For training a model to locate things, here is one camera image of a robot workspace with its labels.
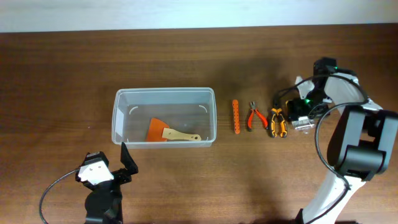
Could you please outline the clear box of bits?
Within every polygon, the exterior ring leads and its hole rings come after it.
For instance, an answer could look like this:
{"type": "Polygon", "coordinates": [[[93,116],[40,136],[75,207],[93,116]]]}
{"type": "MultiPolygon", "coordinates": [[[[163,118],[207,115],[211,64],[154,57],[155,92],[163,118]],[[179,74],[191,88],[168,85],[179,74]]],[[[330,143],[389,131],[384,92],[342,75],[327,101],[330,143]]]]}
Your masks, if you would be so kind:
{"type": "Polygon", "coordinates": [[[298,118],[298,120],[292,121],[292,126],[296,131],[301,131],[305,134],[308,134],[309,130],[315,127],[315,122],[308,116],[301,116],[298,118]]]}

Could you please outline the orange scraper wooden handle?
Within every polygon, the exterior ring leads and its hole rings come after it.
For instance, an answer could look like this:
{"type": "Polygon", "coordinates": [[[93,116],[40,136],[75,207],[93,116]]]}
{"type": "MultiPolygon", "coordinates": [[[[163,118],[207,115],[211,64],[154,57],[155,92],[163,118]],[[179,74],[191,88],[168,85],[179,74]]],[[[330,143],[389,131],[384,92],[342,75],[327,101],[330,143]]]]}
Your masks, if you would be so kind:
{"type": "Polygon", "coordinates": [[[187,134],[176,131],[169,127],[169,125],[158,118],[150,120],[149,129],[147,132],[147,142],[166,142],[171,141],[201,141],[198,134],[187,134]]]}

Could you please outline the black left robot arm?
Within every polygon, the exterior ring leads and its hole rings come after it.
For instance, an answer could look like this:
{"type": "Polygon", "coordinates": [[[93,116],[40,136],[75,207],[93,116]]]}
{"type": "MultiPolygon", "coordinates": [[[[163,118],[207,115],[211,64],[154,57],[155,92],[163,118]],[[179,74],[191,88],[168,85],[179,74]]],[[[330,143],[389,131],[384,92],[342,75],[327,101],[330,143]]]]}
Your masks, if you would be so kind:
{"type": "Polygon", "coordinates": [[[122,223],[123,209],[121,186],[139,172],[125,143],[121,144],[123,168],[110,171],[104,152],[88,153],[75,176],[91,193],[86,197],[86,223],[122,223]]]}

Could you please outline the yellow black needle-nose pliers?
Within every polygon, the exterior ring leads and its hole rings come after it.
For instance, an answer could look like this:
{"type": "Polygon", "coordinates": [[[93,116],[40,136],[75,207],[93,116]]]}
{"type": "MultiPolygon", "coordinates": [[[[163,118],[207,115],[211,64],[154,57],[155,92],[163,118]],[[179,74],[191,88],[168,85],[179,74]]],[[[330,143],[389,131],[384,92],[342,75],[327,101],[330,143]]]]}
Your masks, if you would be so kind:
{"type": "Polygon", "coordinates": [[[272,138],[275,138],[277,135],[279,135],[281,138],[287,137],[287,122],[284,118],[284,114],[278,99],[273,99],[272,108],[269,112],[269,131],[270,137],[272,138]],[[277,132],[275,129],[277,124],[279,124],[279,132],[277,132]]]}

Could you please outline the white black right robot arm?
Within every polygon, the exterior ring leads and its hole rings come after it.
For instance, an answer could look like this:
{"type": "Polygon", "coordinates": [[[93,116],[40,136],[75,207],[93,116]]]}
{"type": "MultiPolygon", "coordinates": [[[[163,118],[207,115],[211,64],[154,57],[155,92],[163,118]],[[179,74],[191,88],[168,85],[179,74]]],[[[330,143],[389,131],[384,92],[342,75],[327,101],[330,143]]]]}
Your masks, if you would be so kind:
{"type": "Polygon", "coordinates": [[[286,102],[296,130],[315,130],[315,149],[327,168],[315,198],[295,223],[336,223],[354,193],[389,166],[397,135],[397,113],[373,102],[357,74],[333,58],[313,64],[313,75],[297,77],[299,96],[286,102]]]}

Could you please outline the orange perforated strip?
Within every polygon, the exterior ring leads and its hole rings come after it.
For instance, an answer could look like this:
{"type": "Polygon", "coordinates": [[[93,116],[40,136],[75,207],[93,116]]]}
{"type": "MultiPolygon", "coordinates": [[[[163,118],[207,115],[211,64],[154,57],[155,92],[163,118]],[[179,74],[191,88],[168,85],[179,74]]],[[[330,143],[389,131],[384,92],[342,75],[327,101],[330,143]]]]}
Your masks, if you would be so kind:
{"type": "Polygon", "coordinates": [[[238,100],[233,100],[233,121],[234,121],[234,133],[240,133],[240,122],[239,122],[239,102],[238,100]]]}

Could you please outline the clear plastic container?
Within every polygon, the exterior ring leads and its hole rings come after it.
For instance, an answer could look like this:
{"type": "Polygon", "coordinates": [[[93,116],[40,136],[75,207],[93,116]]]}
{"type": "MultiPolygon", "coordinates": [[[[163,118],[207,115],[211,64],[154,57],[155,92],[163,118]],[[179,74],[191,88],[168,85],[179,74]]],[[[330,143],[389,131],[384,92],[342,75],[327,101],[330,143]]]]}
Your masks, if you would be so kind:
{"type": "Polygon", "coordinates": [[[217,135],[215,93],[210,87],[125,88],[116,92],[111,139],[128,149],[210,147],[217,135]],[[152,118],[193,141],[147,141],[152,118]]]}

